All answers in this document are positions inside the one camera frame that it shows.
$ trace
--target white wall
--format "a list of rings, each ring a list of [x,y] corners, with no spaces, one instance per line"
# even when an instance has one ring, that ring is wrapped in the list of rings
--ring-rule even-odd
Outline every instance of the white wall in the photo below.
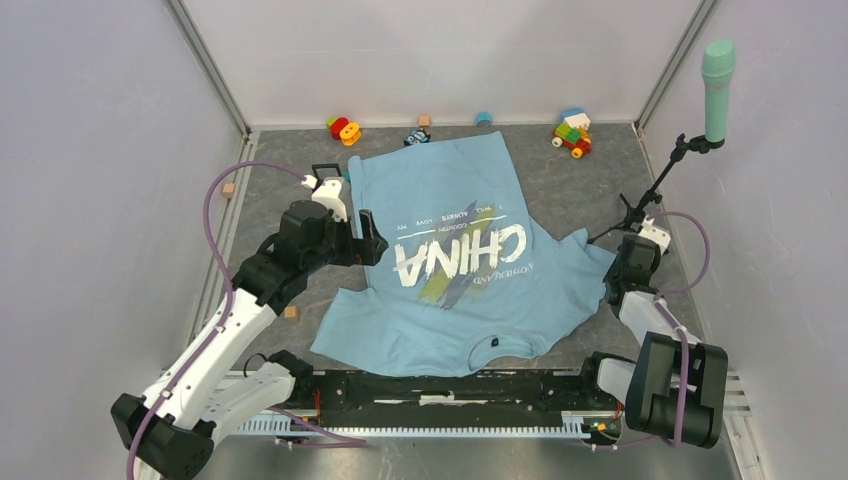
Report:
[[[711,233],[695,301],[741,374],[776,480],[844,478],[848,455],[848,3],[723,2],[647,127],[655,169],[677,134],[703,133],[700,55],[736,41],[727,144],[675,167],[666,208]],[[690,278],[702,246],[682,226]]]
[[[698,0],[185,2],[248,122],[636,118]]]
[[[0,65],[0,477],[114,480],[109,408],[184,346],[239,137],[158,0],[2,2]]]

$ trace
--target tripod stand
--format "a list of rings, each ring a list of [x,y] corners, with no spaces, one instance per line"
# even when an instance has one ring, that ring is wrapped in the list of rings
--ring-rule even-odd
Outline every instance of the tripod stand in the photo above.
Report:
[[[615,230],[638,233],[638,226],[642,224],[643,220],[645,220],[645,207],[647,207],[648,204],[650,204],[651,202],[657,205],[662,202],[662,195],[657,193],[657,188],[659,188],[666,175],[668,175],[668,173],[671,171],[671,167],[673,167],[674,164],[676,164],[677,162],[683,160],[683,157],[686,155],[686,152],[698,152],[704,154],[712,149],[721,148],[723,145],[724,140],[721,140],[719,142],[710,142],[706,139],[704,135],[694,137],[687,142],[686,135],[681,133],[680,136],[677,137],[677,141],[674,145],[674,150],[671,151],[668,165],[665,166],[662,173],[660,173],[660,176],[657,177],[657,179],[654,181],[654,184],[651,185],[651,188],[645,191],[645,193],[642,195],[642,198],[639,199],[639,203],[636,204],[636,206],[634,207],[630,204],[630,202],[627,201],[627,198],[624,196],[623,193],[619,193],[618,196],[621,198],[621,201],[624,202],[624,206],[627,209],[624,214],[624,220],[609,227],[602,233],[590,238],[589,243],[595,243],[595,240]]]

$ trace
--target green microphone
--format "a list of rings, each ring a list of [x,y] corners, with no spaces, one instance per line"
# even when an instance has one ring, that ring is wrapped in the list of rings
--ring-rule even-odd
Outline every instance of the green microphone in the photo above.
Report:
[[[736,49],[730,40],[718,40],[707,46],[701,61],[706,98],[704,102],[705,134],[713,148],[724,144],[727,133],[727,110],[730,101],[730,79],[736,69]]]

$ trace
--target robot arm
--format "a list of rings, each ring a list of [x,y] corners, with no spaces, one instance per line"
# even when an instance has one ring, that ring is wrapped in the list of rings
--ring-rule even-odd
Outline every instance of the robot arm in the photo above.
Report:
[[[319,168],[335,168],[337,177],[318,178]],[[112,418],[124,445],[130,443],[141,419],[160,395],[164,402],[144,432],[138,458],[170,480],[193,478],[206,464],[215,445],[253,415],[282,403],[292,394],[297,372],[289,372],[273,357],[258,371],[215,394],[215,388],[247,348],[291,300],[306,289],[307,278],[324,265],[376,265],[388,247],[371,212],[359,213],[362,237],[353,227],[341,200],[347,183],[338,165],[316,165],[304,186],[311,200],[292,203],[280,219],[279,232],[262,243],[233,277],[232,312],[219,325],[216,314],[177,361],[140,397],[122,394],[112,406]],[[202,350],[209,333],[218,330]],[[179,382],[165,391],[171,375],[190,364]]]
[[[634,363],[596,352],[584,369],[596,375],[601,390],[624,404],[628,427],[665,438],[673,436],[678,392],[686,388],[682,441],[709,448],[721,433],[727,354],[687,334],[688,385],[680,385],[683,347],[672,327],[679,322],[665,300],[655,299],[657,290],[650,286],[670,241],[669,233],[653,220],[643,221],[638,234],[625,235],[604,278],[606,300],[639,341],[639,359]]]

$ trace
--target metal frame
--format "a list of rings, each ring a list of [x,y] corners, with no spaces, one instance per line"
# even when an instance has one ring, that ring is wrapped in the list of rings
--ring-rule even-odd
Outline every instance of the metal frame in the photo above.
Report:
[[[674,78],[677,76],[677,72],[689,56],[689,52],[692,50],[692,46],[698,39],[701,30],[703,30],[704,25],[706,25],[713,12],[715,12],[715,8],[720,1],[721,0],[701,0],[698,8],[695,9],[695,13],[689,20],[689,24],[686,25],[686,29],[683,30],[683,35],[677,42],[677,46],[674,47],[674,52],[672,52],[671,58],[668,59],[668,63],[666,63],[660,78],[657,80],[656,85],[654,85],[654,89],[651,90],[651,94],[648,96],[645,106],[642,107],[642,111],[639,112],[639,116],[636,117],[636,121],[633,122],[637,135],[644,130],[648,123],[650,123],[657,107],[665,96],[666,91],[668,91],[668,87],[671,85],[671,82],[674,81]]]
[[[248,371],[249,375],[252,375],[254,371]],[[241,371],[238,370],[230,370],[227,375],[221,380],[218,384],[218,388],[216,392],[221,392],[227,388],[230,388],[234,384],[243,381],[244,377]],[[291,413],[299,416],[299,417],[314,417],[317,412],[315,410],[291,410]],[[614,412],[612,411],[572,411],[572,412],[564,412],[563,420],[566,421],[566,417],[581,419],[580,423],[582,423],[583,419],[586,418],[609,418]],[[254,415],[241,426],[236,428],[230,433],[230,436],[273,436],[273,435],[284,435],[284,436],[299,436],[301,434],[293,434],[288,430],[289,422],[286,421],[285,418],[280,418],[272,414],[271,412],[261,412],[259,414]],[[765,464],[763,462],[761,451],[758,446],[758,438],[756,434],[756,427],[754,424],[754,418],[751,414],[751,409],[748,405],[748,400],[745,396],[745,392],[742,387],[742,382],[739,378],[739,374],[733,371],[727,373],[727,386],[724,400],[724,428],[727,433],[727,437],[730,440],[730,447],[733,451],[733,455],[736,459],[737,468],[740,474],[741,480],[768,480],[769,474],[766,470]],[[360,429],[359,431],[344,431],[341,429],[338,433],[350,434],[354,436],[409,436],[409,437],[417,437],[417,436],[442,436],[444,432],[441,431],[433,431],[429,432],[428,429],[406,429],[408,431],[390,431],[391,429]],[[468,437],[481,437],[486,435],[480,435],[479,432],[475,434],[475,432],[461,432],[461,435],[458,436],[468,436]],[[539,435],[536,431],[522,431],[521,428],[517,429],[503,429],[503,431],[495,431],[494,436],[498,437],[511,437],[518,438],[522,436],[541,438],[545,435]],[[303,434],[303,436],[312,436],[311,434]],[[562,432],[558,432],[556,435],[552,436],[562,436]]]
[[[260,132],[252,133],[248,137],[247,142],[242,146],[241,154],[239,155],[238,163],[250,162],[256,155],[256,145],[259,141]],[[233,240],[236,235],[236,226],[238,225],[239,216],[241,215],[241,206],[244,202],[244,196],[247,192],[247,181],[250,178],[250,168],[242,168],[234,173],[233,182],[236,184],[235,196],[227,202],[224,208],[224,213],[221,217],[218,236],[215,238],[215,243],[224,257],[224,261],[230,260],[230,250],[232,249]],[[203,290],[200,296],[200,302],[197,305],[194,314],[194,324],[189,331],[189,337],[186,339],[186,345],[191,343],[195,335],[203,328],[206,319],[211,318],[220,302],[221,293],[224,291],[224,275],[218,270],[218,265],[215,263],[215,257],[210,255],[209,267],[206,271],[206,278],[203,281]]]
[[[591,433],[583,432],[584,418],[573,415],[572,412],[562,412],[561,427],[433,427],[433,428],[404,428],[404,427],[327,427],[326,430],[352,437],[405,437],[405,438],[560,438],[560,439],[590,439]],[[230,435],[260,436],[260,437],[300,437],[311,438],[323,435],[311,431],[291,428],[291,420],[279,413],[268,412],[254,415],[241,424]]]
[[[244,115],[239,110],[233,94],[227,87],[227,83],[218,70],[218,66],[215,65],[215,60],[212,59],[212,54],[206,48],[206,44],[203,42],[200,32],[197,31],[197,26],[192,21],[185,4],[182,0],[164,0],[164,3],[174,17],[174,21],[176,21],[177,26],[185,37],[186,43],[188,43],[192,53],[197,58],[200,68],[203,69],[203,72],[209,79],[209,83],[212,84],[212,88],[224,104],[224,108],[227,110],[227,114],[236,127],[236,130],[241,133],[242,137],[247,138],[250,135],[250,125],[248,125],[247,120],[245,120]]]

